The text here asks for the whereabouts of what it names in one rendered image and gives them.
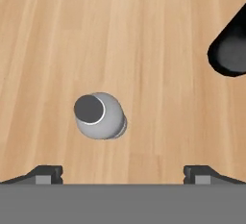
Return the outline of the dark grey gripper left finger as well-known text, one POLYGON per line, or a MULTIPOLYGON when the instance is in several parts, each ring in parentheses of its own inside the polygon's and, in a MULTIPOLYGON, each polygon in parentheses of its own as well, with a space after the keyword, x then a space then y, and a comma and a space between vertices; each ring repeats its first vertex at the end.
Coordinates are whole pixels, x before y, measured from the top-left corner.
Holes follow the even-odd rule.
POLYGON ((62 185, 63 169, 61 165, 38 165, 26 175, 2 182, 3 185, 62 185))

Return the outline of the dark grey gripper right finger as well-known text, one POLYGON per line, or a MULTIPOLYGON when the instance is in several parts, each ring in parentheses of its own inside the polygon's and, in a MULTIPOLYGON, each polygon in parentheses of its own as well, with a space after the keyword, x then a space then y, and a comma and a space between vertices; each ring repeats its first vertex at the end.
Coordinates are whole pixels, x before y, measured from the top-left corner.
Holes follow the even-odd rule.
POLYGON ((224 176, 213 170, 208 165, 186 165, 184 167, 185 185, 223 185, 235 184, 245 185, 245 182, 239 181, 228 176, 224 176))

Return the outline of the grey bottle with dark cap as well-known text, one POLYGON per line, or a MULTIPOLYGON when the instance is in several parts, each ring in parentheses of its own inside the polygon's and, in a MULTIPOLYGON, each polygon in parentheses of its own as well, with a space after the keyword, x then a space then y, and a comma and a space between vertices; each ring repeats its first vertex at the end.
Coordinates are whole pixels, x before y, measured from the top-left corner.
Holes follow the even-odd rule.
POLYGON ((81 96, 74 105, 79 131, 93 139, 121 137, 127 129, 127 118, 115 97, 105 92, 81 96))

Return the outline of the black bottle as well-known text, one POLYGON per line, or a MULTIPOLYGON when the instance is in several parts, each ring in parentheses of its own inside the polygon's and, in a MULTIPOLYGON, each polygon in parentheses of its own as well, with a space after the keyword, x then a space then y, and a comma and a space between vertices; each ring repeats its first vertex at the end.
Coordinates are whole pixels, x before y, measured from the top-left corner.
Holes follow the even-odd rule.
POLYGON ((246 75, 246 3, 211 43, 208 59, 224 76, 246 75))

